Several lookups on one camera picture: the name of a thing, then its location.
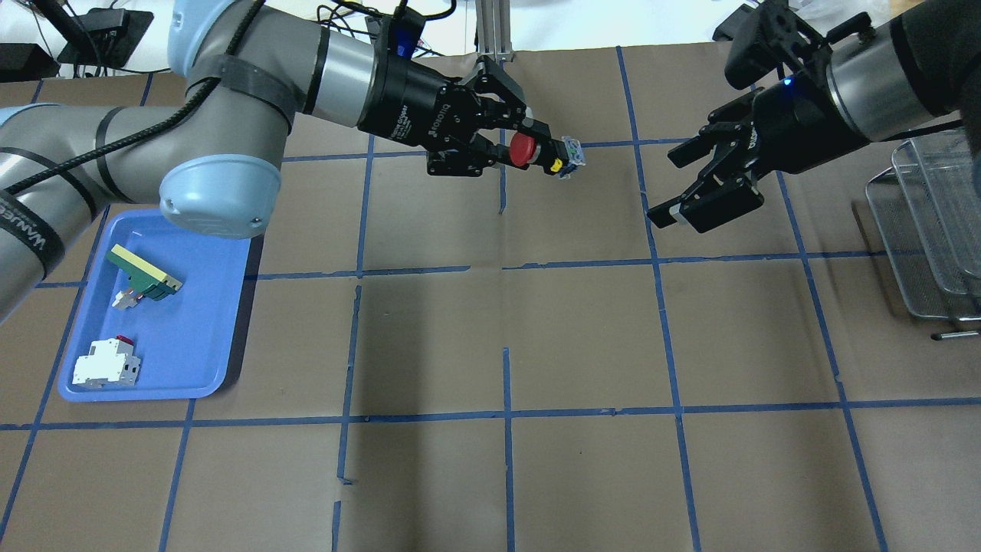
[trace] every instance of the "white wall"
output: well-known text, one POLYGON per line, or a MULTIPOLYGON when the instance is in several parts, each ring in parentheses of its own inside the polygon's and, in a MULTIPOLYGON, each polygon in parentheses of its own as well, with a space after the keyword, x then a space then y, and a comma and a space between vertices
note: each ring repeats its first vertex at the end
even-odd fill
MULTIPOLYGON (((812 21, 826 30, 861 10, 868 10, 876 25, 889 18, 888 0, 792 0, 803 3, 819 17, 812 21)), ((321 2, 269 0, 268 5, 298 17, 313 19, 321 2)), ((397 0, 367 0, 369 5, 390 12, 397 0)), ((711 40, 712 31, 744 0, 511 0, 512 42, 519 50, 563 50, 671 44, 711 40)), ((108 7, 110 0, 72 0, 78 13, 93 7, 108 7)), ((421 13, 441 12, 447 0, 411 0, 421 13)), ((149 11, 153 24, 133 53, 129 68, 148 71, 167 67, 167 27, 173 0, 121 0, 117 7, 149 11)), ((473 0, 460 0, 457 12, 432 22, 423 35, 438 52, 452 55, 473 51, 477 17, 473 0)), ((44 36, 55 56, 65 40, 44 19, 44 36)), ((355 28, 364 28, 360 17, 350 18, 355 28)), ((30 12, 12 0, 0 0, 0 42, 43 44, 30 12)), ((63 68, 70 76, 72 68, 63 68)))

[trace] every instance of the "metal rod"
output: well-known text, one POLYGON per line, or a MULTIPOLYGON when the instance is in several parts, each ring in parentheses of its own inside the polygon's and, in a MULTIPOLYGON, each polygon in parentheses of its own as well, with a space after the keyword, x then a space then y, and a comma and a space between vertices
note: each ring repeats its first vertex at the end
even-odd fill
POLYGON ((981 337, 981 330, 971 330, 967 332, 949 332, 946 334, 933 334, 930 336, 934 341, 946 341, 962 337, 981 337))
POLYGON ((88 36, 75 19, 58 5, 58 0, 34 0, 33 5, 75 47, 80 59, 94 59, 95 52, 88 36))
POLYGON ((511 61, 510 0, 477 0, 477 48, 497 61, 511 61))

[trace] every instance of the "green terminal block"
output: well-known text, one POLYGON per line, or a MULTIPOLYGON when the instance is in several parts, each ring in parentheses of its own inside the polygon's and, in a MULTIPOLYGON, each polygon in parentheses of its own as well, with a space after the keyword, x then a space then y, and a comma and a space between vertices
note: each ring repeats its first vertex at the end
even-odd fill
POLYGON ((119 310, 135 306, 143 298, 160 301, 181 288, 180 280, 119 244, 106 253, 106 259, 129 275, 129 289, 117 293, 113 300, 113 306, 119 310))

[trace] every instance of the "plastic tray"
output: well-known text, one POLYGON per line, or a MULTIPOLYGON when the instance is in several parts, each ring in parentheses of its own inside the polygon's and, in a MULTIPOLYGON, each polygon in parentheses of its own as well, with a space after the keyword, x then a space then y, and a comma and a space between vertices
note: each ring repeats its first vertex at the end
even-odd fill
POLYGON ((71 402, 196 399, 222 386, 229 373, 232 338, 250 242, 195 234, 171 224, 157 209, 129 211, 103 234, 62 361, 58 391, 71 402), (115 244, 140 255, 183 282, 176 294, 133 308, 112 307, 129 287, 127 274, 106 260, 115 244), (86 389, 72 384, 75 361, 92 341, 117 334, 135 342, 142 359, 133 386, 86 389))

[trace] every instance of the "red button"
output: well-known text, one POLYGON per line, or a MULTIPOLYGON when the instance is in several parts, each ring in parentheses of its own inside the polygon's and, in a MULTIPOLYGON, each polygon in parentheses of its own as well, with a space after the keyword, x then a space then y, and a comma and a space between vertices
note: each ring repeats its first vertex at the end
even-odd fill
POLYGON ((508 155, 511 157, 511 162, 514 163, 516 167, 524 167, 532 160, 535 155, 535 139, 518 133, 514 135, 511 139, 510 150, 508 155))

